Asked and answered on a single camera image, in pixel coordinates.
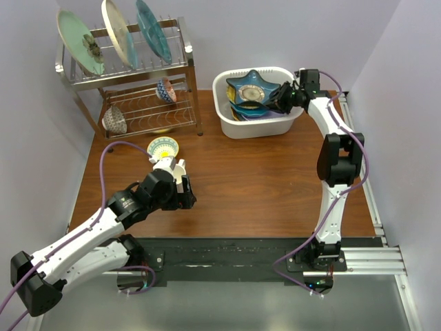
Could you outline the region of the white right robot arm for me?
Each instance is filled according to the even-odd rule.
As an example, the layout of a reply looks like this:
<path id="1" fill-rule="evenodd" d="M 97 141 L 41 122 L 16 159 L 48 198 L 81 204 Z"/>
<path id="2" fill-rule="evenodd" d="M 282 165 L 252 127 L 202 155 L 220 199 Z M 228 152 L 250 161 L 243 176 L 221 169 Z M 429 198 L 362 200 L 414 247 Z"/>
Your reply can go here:
<path id="1" fill-rule="evenodd" d="M 362 183 L 362 162 L 367 160 L 365 138 L 355 133 L 340 117 L 334 106 L 337 96 L 320 88 L 318 69 L 300 69 L 293 83 L 284 83 L 271 98 L 279 110 L 301 107 L 316 123 L 323 137 L 317 161 L 317 175 L 322 183 L 320 216 L 313 234 L 298 248 L 276 260 L 275 264 L 296 255 L 304 255 L 309 267 L 324 270 L 341 250 L 341 227 L 347 195 Z"/>

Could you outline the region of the lilac purple plate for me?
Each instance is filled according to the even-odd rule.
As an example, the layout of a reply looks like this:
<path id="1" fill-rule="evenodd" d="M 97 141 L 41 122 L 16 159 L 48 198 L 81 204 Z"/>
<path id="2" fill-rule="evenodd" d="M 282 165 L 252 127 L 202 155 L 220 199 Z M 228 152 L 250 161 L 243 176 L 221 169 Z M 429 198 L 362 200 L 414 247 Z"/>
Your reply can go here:
<path id="1" fill-rule="evenodd" d="M 238 114 L 237 117 L 240 121 L 256 121 L 261 119 L 261 117 L 248 117 L 243 114 Z"/>

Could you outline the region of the dark blue star plate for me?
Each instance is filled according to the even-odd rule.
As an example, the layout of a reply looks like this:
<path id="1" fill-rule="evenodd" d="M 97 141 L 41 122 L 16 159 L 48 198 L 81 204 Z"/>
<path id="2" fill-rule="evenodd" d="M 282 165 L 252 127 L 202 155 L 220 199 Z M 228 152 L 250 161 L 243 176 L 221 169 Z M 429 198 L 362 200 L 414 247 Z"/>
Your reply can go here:
<path id="1" fill-rule="evenodd" d="M 279 83 L 272 83 L 263 79 L 255 69 L 251 69 L 241 77 L 226 78 L 226 83 L 227 86 L 236 89 L 236 105 L 256 107 L 264 105 L 270 94 L 281 86 Z"/>

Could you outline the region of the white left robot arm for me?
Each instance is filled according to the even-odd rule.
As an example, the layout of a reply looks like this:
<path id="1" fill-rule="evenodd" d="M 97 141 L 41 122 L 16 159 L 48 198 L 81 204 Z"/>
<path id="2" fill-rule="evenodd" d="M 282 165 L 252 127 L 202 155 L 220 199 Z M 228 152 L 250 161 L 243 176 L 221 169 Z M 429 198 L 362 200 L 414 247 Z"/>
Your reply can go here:
<path id="1" fill-rule="evenodd" d="M 10 260 L 11 293 L 31 317 L 56 306 L 82 280 L 110 270 L 142 269 L 143 249 L 124 231 L 157 210 L 189 210 L 196 203 L 189 176 L 153 170 L 115 192 L 87 221 L 45 248 Z"/>

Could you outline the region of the teal dotted scalloped plate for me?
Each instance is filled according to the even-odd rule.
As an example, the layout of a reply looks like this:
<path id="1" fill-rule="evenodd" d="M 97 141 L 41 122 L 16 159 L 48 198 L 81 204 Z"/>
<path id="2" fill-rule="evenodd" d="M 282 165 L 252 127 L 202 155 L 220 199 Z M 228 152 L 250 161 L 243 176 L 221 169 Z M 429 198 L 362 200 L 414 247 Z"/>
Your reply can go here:
<path id="1" fill-rule="evenodd" d="M 248 117 L 265 117 L 270 113 L 270 110 L 263 107 L 256 106 L 238 106 L 236 104 L 230 103 L 230 107 L 235 109 L 239 114 L 243 114 Z"/>

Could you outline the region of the orange woven pattern plate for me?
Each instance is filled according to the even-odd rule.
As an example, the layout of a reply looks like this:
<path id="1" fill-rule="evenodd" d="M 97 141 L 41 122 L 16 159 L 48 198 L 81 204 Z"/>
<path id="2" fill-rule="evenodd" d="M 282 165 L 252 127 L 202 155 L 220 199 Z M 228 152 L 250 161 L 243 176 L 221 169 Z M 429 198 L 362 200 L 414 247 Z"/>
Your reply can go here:
<path id="1" fill-rule="evenodd" d="M 228 86 L 226 94 L 227 94 L 228 100 L 231 103 L 235 104 L 236 103 L 236 89 L 232 86 Z"/>

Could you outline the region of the dark blue bottom plate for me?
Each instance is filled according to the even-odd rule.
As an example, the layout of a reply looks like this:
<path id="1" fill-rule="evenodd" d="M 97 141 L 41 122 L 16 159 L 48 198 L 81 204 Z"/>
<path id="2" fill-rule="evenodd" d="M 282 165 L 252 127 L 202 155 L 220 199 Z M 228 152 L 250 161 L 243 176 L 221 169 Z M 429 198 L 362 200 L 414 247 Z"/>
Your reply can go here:
<path id="1" fill-rule="evenodd" d="M 235 111 L 235 109 L 231 108 L 231 113 L 232 113 L 233 120 L 235 120 L 235 121 L 244 121 L 244 118 L 239 113 L 237 113 Z"/>

